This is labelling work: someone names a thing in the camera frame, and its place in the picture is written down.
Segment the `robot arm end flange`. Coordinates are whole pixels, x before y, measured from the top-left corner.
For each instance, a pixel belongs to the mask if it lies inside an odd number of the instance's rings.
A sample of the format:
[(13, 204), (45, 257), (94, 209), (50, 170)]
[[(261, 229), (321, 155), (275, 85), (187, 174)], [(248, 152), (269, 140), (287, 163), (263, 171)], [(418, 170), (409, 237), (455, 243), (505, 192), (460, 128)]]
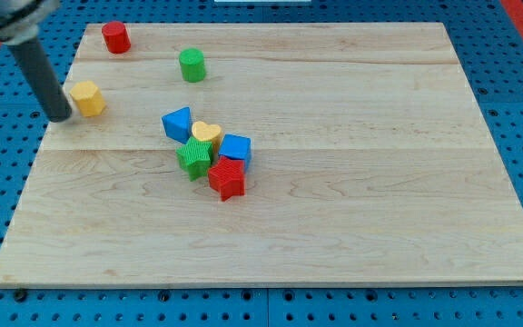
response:
[(59, 0), (0, 0), (0, 42), (19, 45), (39, 32), (39, 24), (61, 5)]

